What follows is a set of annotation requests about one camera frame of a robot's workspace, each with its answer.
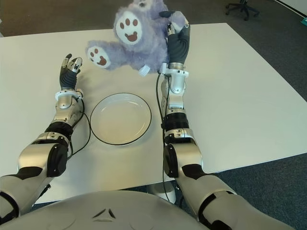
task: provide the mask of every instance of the plate rim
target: plate rim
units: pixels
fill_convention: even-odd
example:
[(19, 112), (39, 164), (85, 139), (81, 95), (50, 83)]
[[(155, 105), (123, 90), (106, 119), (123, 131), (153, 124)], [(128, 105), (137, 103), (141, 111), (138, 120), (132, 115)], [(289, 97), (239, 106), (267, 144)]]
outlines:
[(91, 125), (91, 122), (92, 122), (92, 115), (93, 115), (93, 112), (94, 112), (95, 108), (96, 108), (104, 99), (106, 99), (106, 98), (108, 98), (108, 97), (111, 97), (111, 96), (114, 96), (114, 95), (117, 95), (117, 94), (131, 94), (131, 95), (134, 95), (134, 96), (136, 96), (136, 97), (141, 98), (140, 96), (138, 96), (138, 95), (136, 95), (136, 94), (133, 94), (133, 93), (130, 93), (130, 92), (118, 92), (118, 93), (111, 94), (111, 95), (109, 95), (109, 96), (103, 98), (102, 100), (100, 100), (100, 101), (95, 105), (94, 109), (93, 109), (92, 112), (91, 112), (91, 116), (90, 116), (90, 127), (91, 127), (91, 132), (93, 133), (93, 135), (94, 135), (98, 140), (100, 140), (101, 142), (106, 143), (106, 144), (108, 144), (108, 145), (115, 145), (115, 146), (128, 145), (128, 144), (133, 143), (133, 142), (135, 142), (136, 140), (140, 139), (140, 138), (147, 132), (147, 130), (149, 129), (150, 124), (152, 123), (152, 118), (153, 118), (152, 110), (150, 109), (149, 104), (148, 104), (143, 98), (141, 98), (141, 99), (146, 103), (147, 107), (149, 108), (150, 121), (149, 121), (148, 127), (147, 127), (146, 130), (143, 132), (143, 134), (140, 135), (138, 138), (134, 139), (133, 141), (130, 141), (130, 142), (127, 142), (127, 143), (123, 143), (123, 144), (112, 144), (112, 143), (108, 143), (108, 142), (103, 141), (102, 139), (100, 139), (99, 137), (96, 136), (95, 132), (94, 132), (93, 129), (92, 129), (92, 125)]

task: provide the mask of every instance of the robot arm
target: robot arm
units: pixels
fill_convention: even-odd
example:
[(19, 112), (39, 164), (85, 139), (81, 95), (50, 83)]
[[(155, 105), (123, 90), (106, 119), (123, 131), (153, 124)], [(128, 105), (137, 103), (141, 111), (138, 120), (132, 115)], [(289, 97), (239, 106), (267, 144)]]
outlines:
[(292, 230), (250, 205), (227, 184), (202, 170), (202, 154), (189, 127), (183, 103), (184, 61), (189, 50), (189, 24), (179, 34), (168, 26), (170, 63), (161, 67), (164, 171), (176, 179), (195, 218), (212, 230)]
[(54, 177), (66, 170), (68, 146), (74, 126), (83, 115), (83, 94), (75, 90), (82, 59), (67, 55), (60, 71), (61, 91), (56, 93), (56, 114), (49, 127), (19, 156), (18, 173), (0, 178), (0, 224), (30, 210), (50, 188)]

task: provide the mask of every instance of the purple teddy bear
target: purple teddy bear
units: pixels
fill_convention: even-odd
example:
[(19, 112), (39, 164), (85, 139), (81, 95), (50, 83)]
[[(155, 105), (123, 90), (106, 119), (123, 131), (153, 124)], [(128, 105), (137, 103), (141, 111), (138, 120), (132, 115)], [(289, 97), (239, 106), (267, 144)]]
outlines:
[[(150, 8), (140, 6), (151, 3)], [(86, 49), (94, 65), (114, 70), (130, 65), (145, 76), (157, 72), (168, 61), (166, 27), (172, 22), (179, 27), (186, 23), (184, 15), (177, 11), (170, 18), (160, 18), (158, 11), (167, 9), (162, 0), (135, 0), (128, 8), (116, 14), (114, 32), (119, 42), (90, 41)]]

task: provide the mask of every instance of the white plate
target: white plate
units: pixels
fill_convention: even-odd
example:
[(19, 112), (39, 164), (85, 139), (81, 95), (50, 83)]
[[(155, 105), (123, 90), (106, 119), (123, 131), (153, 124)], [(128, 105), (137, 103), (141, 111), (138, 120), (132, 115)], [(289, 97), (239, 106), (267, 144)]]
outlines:
[(91, 114), (91, 128), (101, 141), (125, 145), (139, 139), (152, 119), (150, 108), (141, 97), (117, 93), (101, 100)]

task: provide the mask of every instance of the robot finger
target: robot finger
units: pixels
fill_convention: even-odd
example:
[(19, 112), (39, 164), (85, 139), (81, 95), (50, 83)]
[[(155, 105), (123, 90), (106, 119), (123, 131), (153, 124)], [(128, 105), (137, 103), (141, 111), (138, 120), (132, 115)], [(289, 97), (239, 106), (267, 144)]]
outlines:
[(67, 64), (69, 62), (69, 59), (72, 57), (71, 54), (66, 55), (66, 57), (64, 58), (63, 62), (62, 62), (62, 66), (61, 66), (61, 70), (60, 70), (60, 74), (62, 74), (63, 72), (66, 71), (66, 67)]
[(80, 72), (80, 67), (82, 66), (82, 58), (81, 57), (77, 57), (73, 60), (71, 60), (71, 62), (69, 62), (67, 68), (69, 70), (71, 70), (72, 72), (75, 73), (79, 73)]

